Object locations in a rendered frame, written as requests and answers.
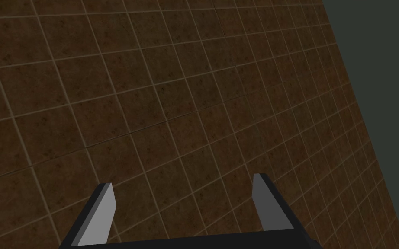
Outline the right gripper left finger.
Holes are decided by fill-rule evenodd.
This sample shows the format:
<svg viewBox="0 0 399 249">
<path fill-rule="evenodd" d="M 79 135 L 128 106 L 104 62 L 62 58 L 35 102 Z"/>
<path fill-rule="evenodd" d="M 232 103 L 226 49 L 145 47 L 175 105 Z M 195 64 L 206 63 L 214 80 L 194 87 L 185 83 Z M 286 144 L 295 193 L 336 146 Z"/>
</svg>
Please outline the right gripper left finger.
<svg viewBox="0 0 399 249">
<path fill-rule="evenodd" d="M 97 185 L 60 247 L 104 247 L 116 207 L 112 183 Z"/>
</svg>

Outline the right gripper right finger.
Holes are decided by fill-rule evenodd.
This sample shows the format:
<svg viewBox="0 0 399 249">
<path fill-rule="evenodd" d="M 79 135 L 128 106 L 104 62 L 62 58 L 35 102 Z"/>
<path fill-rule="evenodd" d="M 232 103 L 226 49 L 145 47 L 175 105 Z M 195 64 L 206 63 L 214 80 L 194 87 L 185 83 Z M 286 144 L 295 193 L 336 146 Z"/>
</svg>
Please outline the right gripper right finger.
<svg viewBox="0 0 399 249">
<path fill-rule="evenodd" d="M 252 199 L 254 201 L 262 229 L 305 231 L 284 197 L 265 173 L 253 175 Z"/>
</svg>

